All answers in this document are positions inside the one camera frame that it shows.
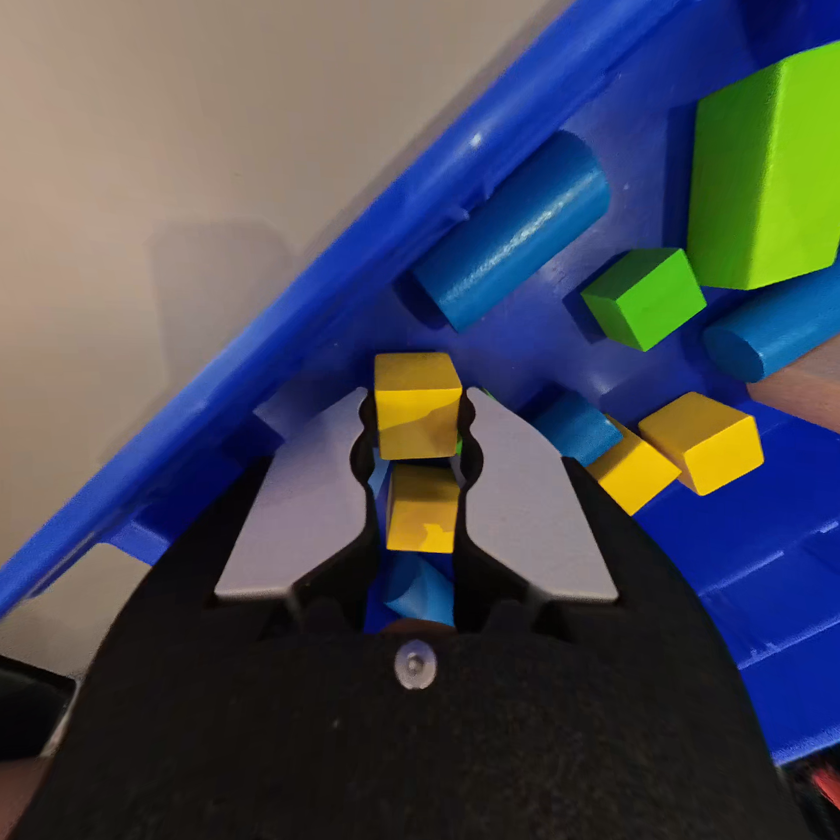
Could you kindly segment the long green wooden block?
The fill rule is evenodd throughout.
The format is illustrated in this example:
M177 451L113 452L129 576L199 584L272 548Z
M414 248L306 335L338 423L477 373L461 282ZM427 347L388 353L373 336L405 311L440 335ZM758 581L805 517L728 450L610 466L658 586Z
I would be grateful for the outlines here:
M839 43L699 100L686 252L703 287L757 290L838 250Z

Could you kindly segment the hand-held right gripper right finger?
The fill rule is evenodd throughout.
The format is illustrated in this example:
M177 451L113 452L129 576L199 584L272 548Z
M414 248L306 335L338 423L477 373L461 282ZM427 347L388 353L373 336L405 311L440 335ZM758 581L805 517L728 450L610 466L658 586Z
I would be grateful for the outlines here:
M480 388L465 396L476 417L454 457L457 594L614 603L616 585L560 452Z

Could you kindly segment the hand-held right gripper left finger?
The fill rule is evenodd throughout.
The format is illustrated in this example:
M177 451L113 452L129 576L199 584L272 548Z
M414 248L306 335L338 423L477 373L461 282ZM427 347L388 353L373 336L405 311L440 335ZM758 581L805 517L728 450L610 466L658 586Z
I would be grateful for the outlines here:
M216 583L219 601L365 604L380 555L372 417L359 387L278 448Z

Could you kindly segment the blue plastic bin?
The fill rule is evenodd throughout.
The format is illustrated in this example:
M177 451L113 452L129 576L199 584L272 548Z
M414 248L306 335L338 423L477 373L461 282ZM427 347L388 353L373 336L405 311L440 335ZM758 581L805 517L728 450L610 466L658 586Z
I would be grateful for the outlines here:
M153 564L253 459L357 386L383 351L443 350L523 412L585 396L625 425L686 392L755 416L764 464L637 520L694 588L742 671L777 764L838 743L838 434L748 399L711 361L707 308L648 352L608 339L581 290L631 249L686 246L697 103L838 41L838 2L574 2L297 280L2 567L2 614L109 543ZM600 221L464 332L406 274L554 130L594 152Z

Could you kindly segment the blue wooden cylinder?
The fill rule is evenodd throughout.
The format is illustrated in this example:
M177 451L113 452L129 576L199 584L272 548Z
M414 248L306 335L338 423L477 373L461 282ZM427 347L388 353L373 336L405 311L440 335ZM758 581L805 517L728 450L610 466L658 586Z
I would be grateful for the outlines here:
M583 467L623 441L614 421L576 391L547 389L526 406L523 416L562 456Z
M461 333L598 222L610 202L590 147L559 131L429 249L412 274Z
M758 290L706 327L702 343L724 374L761 382L839 333L839 265Z

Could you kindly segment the green wooden cube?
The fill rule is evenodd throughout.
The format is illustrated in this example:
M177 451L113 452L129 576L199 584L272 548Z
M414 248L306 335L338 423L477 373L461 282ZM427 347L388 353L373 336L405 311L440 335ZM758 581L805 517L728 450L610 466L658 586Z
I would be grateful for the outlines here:
M707 306L682 248L630 250L585 286L581 297L609 340L642 352Z

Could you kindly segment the yellow wooden cube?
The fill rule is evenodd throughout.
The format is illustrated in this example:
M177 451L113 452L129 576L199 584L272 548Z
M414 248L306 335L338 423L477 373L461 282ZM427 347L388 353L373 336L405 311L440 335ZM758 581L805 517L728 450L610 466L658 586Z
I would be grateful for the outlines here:
M456 454L463 386L445 352L378 353L374 402L385 460L440 459Z

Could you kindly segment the natural wooden block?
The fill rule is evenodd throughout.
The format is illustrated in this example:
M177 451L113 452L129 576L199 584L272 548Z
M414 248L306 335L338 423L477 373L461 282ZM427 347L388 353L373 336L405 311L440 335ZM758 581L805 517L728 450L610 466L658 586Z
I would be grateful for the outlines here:
M839 370L799 362L755 383L750 397L758 403L839 433Z

